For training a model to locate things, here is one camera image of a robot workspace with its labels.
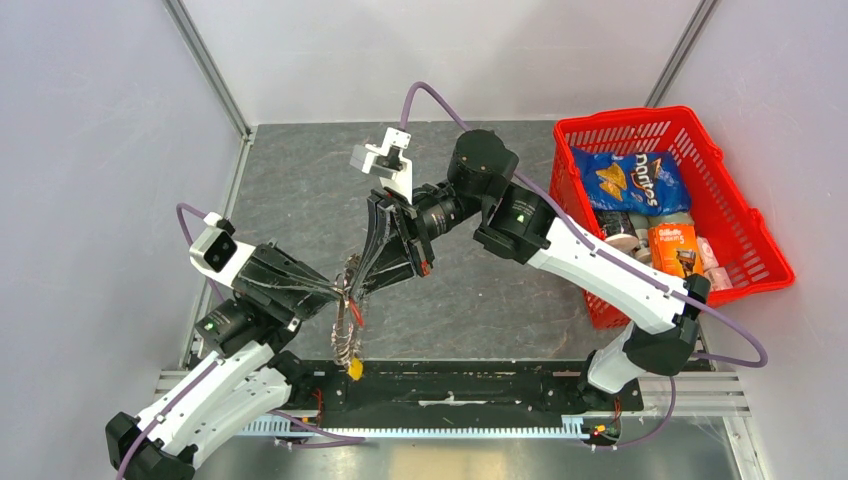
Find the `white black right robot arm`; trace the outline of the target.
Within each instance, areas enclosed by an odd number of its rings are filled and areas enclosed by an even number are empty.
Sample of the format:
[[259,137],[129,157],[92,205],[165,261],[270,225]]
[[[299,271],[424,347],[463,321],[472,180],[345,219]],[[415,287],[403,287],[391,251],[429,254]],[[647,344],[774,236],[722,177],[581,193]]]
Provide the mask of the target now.
[[381,144],[355,147],[351,163],[376,176],[368,200],[368,234],[347,287],[354,299],[434,265],[432,244],[473,216],[473,237],[495,256],[561,277],[629,319],[626,330],[593,353],[577,382],[579,400],[601,409],[644,373],[674,376],[694,352],[697,318],[709,288],[704,277],[654,270],[596,238],[540,193],[514,182],[517,155],[487,130],[456,141],[446,179],[414,187],[404,155],[410,135],[390,128]]

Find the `red key tag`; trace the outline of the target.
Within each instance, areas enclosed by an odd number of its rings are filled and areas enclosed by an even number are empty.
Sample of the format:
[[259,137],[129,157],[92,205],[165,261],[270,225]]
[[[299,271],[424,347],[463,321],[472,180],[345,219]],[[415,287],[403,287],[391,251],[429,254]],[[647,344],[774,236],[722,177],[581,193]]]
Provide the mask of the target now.
[[350,299],[348,301],[348,304],[349,304],[349,309],[350,309],[350,311],[351,311],[351,313],[352,313],[352,315],[355,319],[356,324],[360,328],[364,328],[365,322],[364,322],[364,318],[363,318],[363,315],[361,313],[361,310],[360,310],[358,304],[353,299]]

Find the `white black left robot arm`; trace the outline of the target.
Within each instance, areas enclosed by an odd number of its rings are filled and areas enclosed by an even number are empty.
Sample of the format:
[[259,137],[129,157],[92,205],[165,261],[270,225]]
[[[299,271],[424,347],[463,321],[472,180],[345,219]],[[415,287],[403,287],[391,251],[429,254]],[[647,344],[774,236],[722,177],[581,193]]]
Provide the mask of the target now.
[[285,404],[304,407],[314,393],[305,365],[286,346],[342,290],[271,243],[195,242],[189,255],[233,296],[197,326],[210,353],[159,400],[107,423],[109,460],[120,479],[190,479],[259,416]]

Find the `steel disc with keyrings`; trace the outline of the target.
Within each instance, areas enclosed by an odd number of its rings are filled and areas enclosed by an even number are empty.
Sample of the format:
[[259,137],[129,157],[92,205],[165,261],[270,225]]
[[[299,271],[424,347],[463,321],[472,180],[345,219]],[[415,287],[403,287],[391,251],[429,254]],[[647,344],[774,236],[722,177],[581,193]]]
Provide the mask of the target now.
[[361,342],[359,333],[362,327],[356,320],[349,298],[350,284],[361,261],[360,254],[352,254],[344,263],[341,273],[336,276],[335,286],[342,292],[337,302],[337,314],[331,332],[333,361],[344,369],[350,369],[358,359]]

